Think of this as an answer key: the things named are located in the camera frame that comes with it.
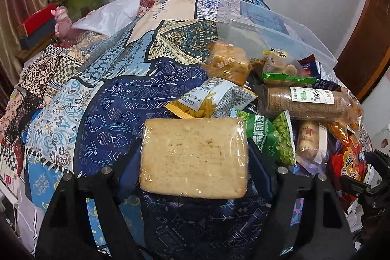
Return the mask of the white pillow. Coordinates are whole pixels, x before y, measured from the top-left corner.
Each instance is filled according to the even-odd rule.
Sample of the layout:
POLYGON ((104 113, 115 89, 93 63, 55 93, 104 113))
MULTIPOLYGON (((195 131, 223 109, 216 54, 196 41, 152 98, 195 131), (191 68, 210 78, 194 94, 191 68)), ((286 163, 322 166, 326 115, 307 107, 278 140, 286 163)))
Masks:
POLYGON ((91 11, 72 27, 113 36, 137 18, 141 0, 117 0, 91 11))

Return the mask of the brown round cracker roll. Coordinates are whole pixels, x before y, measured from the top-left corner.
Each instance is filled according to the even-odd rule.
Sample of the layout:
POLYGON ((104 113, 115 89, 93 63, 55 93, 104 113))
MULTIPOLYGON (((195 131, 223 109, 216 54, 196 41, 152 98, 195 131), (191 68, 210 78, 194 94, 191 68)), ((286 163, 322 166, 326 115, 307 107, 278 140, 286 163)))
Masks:
POLYGON ((275 118, 284 111, 294 119, 353 123, 358 114, 344 92, 302 87, 256 87, 258 111, 275 118))

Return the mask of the green peas snack bag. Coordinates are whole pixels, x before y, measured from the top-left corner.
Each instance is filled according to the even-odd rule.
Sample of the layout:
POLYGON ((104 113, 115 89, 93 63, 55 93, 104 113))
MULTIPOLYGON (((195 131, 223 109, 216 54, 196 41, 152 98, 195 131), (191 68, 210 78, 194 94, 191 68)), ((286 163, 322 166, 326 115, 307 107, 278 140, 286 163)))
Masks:
POLYGON ((247 137, 254 141, 261 153, 284 164, 296 166, 295 142, 288 110, 281 112, 274 121, 235 108, 231 110, 231 117, 243 120, 247 137))

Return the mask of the orange pastry pack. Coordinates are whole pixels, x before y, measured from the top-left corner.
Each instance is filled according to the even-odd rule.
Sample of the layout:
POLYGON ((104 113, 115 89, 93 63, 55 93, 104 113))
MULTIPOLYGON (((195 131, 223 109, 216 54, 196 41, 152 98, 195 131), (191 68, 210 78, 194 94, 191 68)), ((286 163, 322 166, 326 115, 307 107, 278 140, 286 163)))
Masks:
POLYGON ((210 54, 201 68, 209 77, 216 77, 243 86, 251 71, 246 52, 232 44, 217 41, 208 46, 210 54))

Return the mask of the white yellow fries snack bag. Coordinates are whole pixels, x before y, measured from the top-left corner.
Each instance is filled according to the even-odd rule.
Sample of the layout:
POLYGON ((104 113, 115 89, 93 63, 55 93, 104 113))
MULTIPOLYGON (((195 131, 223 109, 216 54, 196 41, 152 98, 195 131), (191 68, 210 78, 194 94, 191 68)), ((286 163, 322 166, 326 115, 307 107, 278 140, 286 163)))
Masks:
POLYGON ((251 90, 222 78, 209 78, 165 107, 181 119, 229 117, 257 99, 251 90))

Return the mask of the brown wooden door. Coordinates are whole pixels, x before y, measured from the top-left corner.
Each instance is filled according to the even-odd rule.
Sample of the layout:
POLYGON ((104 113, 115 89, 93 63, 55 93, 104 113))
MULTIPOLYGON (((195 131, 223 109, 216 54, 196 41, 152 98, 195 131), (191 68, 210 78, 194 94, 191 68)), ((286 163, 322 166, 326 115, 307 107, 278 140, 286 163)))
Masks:
POLYGON ((357 25, 334 68, 363 102, 389 67, 389 0, 366 0, 357 25))

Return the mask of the patchwork blue bed quilt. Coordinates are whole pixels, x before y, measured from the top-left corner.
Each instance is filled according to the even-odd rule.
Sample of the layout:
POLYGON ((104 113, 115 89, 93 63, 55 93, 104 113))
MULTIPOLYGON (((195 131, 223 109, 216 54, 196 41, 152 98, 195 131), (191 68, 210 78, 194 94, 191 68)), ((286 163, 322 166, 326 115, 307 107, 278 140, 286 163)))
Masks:
MULTIPOLYGON (((269 9, 261 0, 239 1, 269 9)), ((221 41, 219 3, 162 0, 89 54, 67 49, 61 65, 59 49, 49 47, 26 67, 22 102, 6 131, 21 157, 5 153, 1 162, 20 179, 20 238, 1 240, 6 257, 253 259, 271 196, 254 184, 256 144, 247 135, 248 182, 242 198, 159 195, 139 186, 145 122, 180 119, 165 106, 210 78, 201 64, 210 54, 208 46, 221 41)), ((277 50, 258 59, 247 56, 251 71, 240 87, 258 96, 271 51, 277 50)), ((311 120, 327 128, 322 164, 301 165, 297 153, 296 166, 271 158, 295 175, 323 173, 331 182, 329 156, 346 143, 347 131, 358 138, 363 116, 353 93, 345 87, 341 92, 352 99, 358 119, 311 120)), ((258 97, 243 111, 262 115, 258 97)))

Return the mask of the small beige wrapped biscuit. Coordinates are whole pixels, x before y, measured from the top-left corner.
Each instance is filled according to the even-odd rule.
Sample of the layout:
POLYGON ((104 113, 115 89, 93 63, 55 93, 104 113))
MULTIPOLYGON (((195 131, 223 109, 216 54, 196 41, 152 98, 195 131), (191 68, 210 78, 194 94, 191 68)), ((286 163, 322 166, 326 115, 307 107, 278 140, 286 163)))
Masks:
POLYGON ((327 128, 318 121, 302 121, 296 153, 301 165, 322 164, 327 155, 327 128))

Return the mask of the dark blue snack bag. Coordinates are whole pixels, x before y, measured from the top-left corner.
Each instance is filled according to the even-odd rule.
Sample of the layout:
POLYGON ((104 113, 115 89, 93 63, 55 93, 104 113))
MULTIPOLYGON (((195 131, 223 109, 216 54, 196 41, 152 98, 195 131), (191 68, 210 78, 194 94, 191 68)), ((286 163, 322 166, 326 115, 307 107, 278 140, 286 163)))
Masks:
POLYGON ((310 55, 298 61, 298 63, 305 69, 310 77, 316 78, 313 88, 341 91, 344 84, 338 79, 335 72, 332 70, 327 73, 325 67, 320 62, 316 62, 315 56, 310 55))

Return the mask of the clear plastic storage box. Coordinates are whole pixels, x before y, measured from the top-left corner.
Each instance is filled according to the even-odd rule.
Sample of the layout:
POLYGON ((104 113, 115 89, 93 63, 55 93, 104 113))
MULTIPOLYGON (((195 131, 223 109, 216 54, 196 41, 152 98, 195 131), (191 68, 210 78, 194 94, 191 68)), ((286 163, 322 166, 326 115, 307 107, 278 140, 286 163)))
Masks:
POLYGON ((327 72, 336 57, 306 26, 259 5, 239 0, 220 0, 216 25, 221 41, 238 46, 250 58, 275 49, 301 60, 313 54, 327 72))

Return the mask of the green-sealed clear cookie bag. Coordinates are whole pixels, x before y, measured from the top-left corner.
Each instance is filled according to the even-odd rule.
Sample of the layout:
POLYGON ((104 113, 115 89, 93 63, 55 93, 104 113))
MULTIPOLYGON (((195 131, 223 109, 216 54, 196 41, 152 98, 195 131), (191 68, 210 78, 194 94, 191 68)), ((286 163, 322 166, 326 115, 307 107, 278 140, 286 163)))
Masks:
POLYGON ((270 87, 312 87, 317 80, 297 60, 277 51, 269 53, 262 79, 270 87))

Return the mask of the pink plush toy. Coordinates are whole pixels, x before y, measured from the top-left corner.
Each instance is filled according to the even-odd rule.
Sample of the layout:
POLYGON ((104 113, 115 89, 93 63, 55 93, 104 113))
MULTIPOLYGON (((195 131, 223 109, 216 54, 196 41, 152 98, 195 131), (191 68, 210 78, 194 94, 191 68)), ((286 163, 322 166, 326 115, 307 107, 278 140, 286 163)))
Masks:
POLYGON ((51 13, 56 22, 55 35, 57 39, 63 41, 68 37, 73 24, 70 17, 68 17, 68 10, 64 6, 57 6, 51 10, 51 13))

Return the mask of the red and navy boxes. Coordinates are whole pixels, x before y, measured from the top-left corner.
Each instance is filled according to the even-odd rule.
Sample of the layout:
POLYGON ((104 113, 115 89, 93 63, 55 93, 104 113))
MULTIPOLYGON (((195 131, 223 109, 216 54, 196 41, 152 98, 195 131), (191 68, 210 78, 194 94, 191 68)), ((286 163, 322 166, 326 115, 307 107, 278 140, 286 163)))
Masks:
POLYGON ((35 12, 17 27, 17 35, 22 50, 31 50, 41 41, 54 34, 55 20, 53 10, 56 4, 50 4, 35 12))

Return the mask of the beige square cake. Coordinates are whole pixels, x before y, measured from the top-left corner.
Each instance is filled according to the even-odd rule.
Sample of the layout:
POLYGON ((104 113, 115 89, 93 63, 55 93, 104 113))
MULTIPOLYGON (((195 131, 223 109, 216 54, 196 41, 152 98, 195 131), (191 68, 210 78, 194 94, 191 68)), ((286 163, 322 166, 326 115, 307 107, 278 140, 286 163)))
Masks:
POLYGON ((159 195, 202 199, 245 196, 249 148, 240 118, 148 119, 139 186, 159 195))

